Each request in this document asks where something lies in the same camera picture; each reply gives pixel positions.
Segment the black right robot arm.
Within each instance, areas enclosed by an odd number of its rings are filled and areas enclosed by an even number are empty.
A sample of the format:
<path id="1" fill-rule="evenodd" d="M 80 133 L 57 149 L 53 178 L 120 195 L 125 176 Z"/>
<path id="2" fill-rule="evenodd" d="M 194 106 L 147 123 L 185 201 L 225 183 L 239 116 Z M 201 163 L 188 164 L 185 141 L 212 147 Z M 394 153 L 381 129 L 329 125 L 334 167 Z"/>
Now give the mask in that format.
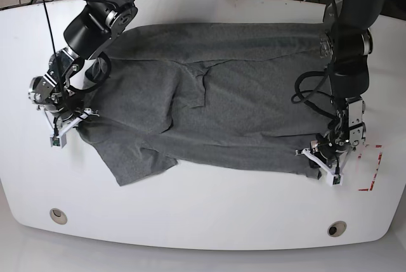
<path id="1" fill-rule="evenodd" d="M 86 108 L 82 98 L 99 88 L 109 77 L 111 62 L 105 53 L 136 16 L 135 0 L 83 0 L 84 9 L 65 29 L 66 47 L 54 50 L 48 71 L 33 78 L 29 99 L 45 115 L 51 129 L 51 144 L 61 146 L 66 133 L 95 112 Z M 95 85 L 77 89 L 70 80 L 79 73 L 85 61 L 101 59 L 106 70 L 97 74 Z"/>

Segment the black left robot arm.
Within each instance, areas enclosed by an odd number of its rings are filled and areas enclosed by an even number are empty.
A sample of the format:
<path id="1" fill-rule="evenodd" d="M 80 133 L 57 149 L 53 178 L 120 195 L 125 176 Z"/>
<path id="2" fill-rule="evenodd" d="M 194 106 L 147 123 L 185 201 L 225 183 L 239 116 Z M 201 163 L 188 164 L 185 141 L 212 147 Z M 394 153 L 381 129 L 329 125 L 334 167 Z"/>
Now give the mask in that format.
<path id="1" fill-rule="evenodd" d="M 384 2 L 331 0 L 324 13 L 331 28 L 321 41 L 322 56 L 328 56 L 330 62 L 323 71 L 306 72 L 295 81 L 292 103 L 304 103 L 331 119 L 327 132 L 317 135 L 309 148 L 297 150 L 296 155 L 304 155 L 312 168 L 324 170 L 331 186 L 342 184 L 351 153 L 365 141 L 362 94 L 369 88 L 370 27 Z"/>

